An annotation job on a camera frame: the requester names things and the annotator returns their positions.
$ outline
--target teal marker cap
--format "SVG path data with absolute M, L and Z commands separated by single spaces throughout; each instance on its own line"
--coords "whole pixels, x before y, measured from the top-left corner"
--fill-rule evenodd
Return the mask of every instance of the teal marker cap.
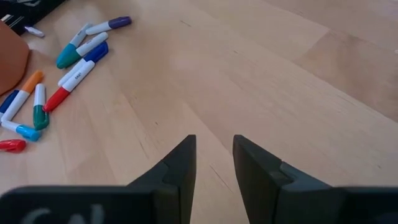
M 60 63 L 57 64 L 57 68 L 63 69 L 69 67 L 79 59 L 81 59 L 81 56 L 76 52 L 76 50 L 73 50 L 60 60 Z
M 76 46 L 74 46 L 73 44 L 69 43 L 60 53 L 60 55 L 57 58 L 57 66 L 59 63 L 61 63 L 61 61 L 63 60 L 63 58 L 65 58 L 68 54 L 70 54 L 71 52 L 73 52 L 74 50 L 76 50 Z
M 42 133 L 40 133 L 39 131 L 36 131 L 35 129 L 23 124 L 17 127 L 16 132 L 22 135 L 22 137 L 26 138 L 27 140 L 33 142 L 36 142 L 42 136 Z
M 43 111 L 43 105 L 33 107 L 33 125 L 37 131 L 45 129 L 50 123 L 50 116 Z

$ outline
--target green marker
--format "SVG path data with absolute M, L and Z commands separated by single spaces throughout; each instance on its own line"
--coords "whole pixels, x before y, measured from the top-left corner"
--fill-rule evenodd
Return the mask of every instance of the green marker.
M 41 83 L 36 85 L 35 103 L 33 106 L 33 125 L 36 130 L 45 129 L 50 122 L 49 114 L 43 111 L 45 103 L 45 86 Z
M 77 60 L 81 59 L 89 51 L 93 50 L 100 43 L 104 42 L 107 38 L 108 34 L 106 32 L 98 34 L 91 40 L 84 43 L 82 46 L 78 47 L 76 50 L 72 50 L 68 54 L 63 56 L 63 58 L 61 58 L 57 62 L 57 68 L 62 69 L 70 66 L 71 64 L 75 63 Z

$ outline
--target red marker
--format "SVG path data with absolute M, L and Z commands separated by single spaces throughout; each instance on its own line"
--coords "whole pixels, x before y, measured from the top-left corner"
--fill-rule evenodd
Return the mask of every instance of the red marker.
M 20 153 L 26 147 L 26 142 L 24 140 L 5 140 L 0 141 L 0 151 Z
M 94 68 L 93 61 L 86 62 L 72 77 L 68 79 L 55 93 L 47 100 L 43 107 L 45 112 L 53 111 L 71 92 L 72 90 L 87 76 Z

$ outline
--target blue marker cap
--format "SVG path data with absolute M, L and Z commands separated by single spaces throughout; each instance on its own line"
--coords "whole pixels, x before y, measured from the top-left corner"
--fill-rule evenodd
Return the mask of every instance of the blue marker cap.
M 61 61 L 63 60 L 63 58 L 65 58 L 65 56 L 67 56 L 68 54 L 70 54 L 70 52 L 73 52 L 74 50 L 76 50 L 76 46 L 74 46 L 73 44 L 69 43 L 60 53 L 60 55 L 57 58 L 57 65 L 59 63 L 61 63 Z
M 93 50 L 88 52 L 87 55 L 84 57 L 84 59 L 86 62 L 93 61 L 94 63 L 97 63 L 108 52 L 109 52 L 108 44 L 106 43 L 106 41 L 104 41 L 100 43 L 98 46 L 96 46 Z
M 11 102 L 14 100 L 18 93 L 19 90 L 14 90 L 10 95 L 7 96 L 7 98 L 0 106 L 0 113 L 6 112 L 7 108 L 10 106 Z
M 26 125 L 19 125 L 16 132 L 27 140 L 36 142 L 42 136 L 42 133 L 36 131 L 34 128 L 28 127 Z

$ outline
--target orange marker cap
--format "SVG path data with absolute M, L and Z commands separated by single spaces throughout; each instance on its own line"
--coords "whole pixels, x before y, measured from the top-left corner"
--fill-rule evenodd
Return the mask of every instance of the orange marker cap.
M 33 75 L 31 75 L 28 80 L 26 80 L 24 86 L 21 88 L 21 90 L 24 90 L 27 93 L 32 93 L 32 91 L 35 89 L 36 84 L 40 83 L 43 79 L 43 72 L 38 70 Z

